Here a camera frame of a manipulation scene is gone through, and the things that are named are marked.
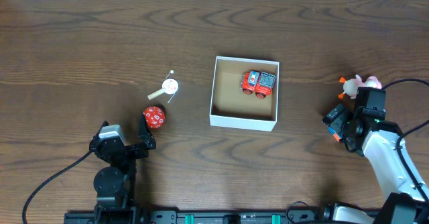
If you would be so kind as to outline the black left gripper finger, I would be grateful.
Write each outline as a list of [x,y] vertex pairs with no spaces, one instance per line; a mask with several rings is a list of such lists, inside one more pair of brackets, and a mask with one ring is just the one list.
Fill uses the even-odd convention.
[[139,122],[139,132],[138,138],[147,146],[147,147],[156,147],[156,141],[151,134],[151,131],[148,127],[147,120],[145,115],[141,115],[141,119]]
[[99,129],[99,132],[101,132],[102,128],[104,128],[104,127],[106,127],[108,125],[109,125],[109,123],[107,121],[103,121],[103,123],[102,123],[102,125],[101,125],[101,127]]

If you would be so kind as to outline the colourful puzzle cube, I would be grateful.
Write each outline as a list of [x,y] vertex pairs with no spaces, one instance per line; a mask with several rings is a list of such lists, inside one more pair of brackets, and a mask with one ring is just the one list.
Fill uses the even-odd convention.
[[338,142],[342,142],[343,140],[343,131],[341,127],[328,127],[329,133],[334,137],[334,139]]

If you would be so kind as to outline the red toy truck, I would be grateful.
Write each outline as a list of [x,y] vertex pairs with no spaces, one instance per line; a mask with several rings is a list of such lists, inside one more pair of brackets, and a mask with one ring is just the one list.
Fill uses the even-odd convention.
[[251,70],[244,73],[240,88],[247,95],[255,94],[256,97],[264,99],[271,95],[275,80],[274,74]]

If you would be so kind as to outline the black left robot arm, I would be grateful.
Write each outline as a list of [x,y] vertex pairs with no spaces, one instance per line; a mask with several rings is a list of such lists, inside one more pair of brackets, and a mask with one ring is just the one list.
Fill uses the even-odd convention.
[[149,211],[135,202],[136,160],[149,156],[156,149],[144,115],[139,122],[138,144],[127,146],[120,125],[104,121],[89,144],[89,150],[109,166],[96,174],[93,186],[97,192],[94,224],[149,223]]

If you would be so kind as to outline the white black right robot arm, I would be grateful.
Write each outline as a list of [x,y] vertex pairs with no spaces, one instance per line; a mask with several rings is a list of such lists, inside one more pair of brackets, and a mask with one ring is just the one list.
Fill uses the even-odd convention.
[[406,149],[405,133],[385,119],[386,92],[359,87],[352,110],[337,105],[323,117],[328,131],[346,150],[368,159],[385,202],[375,216],[346,204],[324,212],[333,223],[427,223],[428,186]]

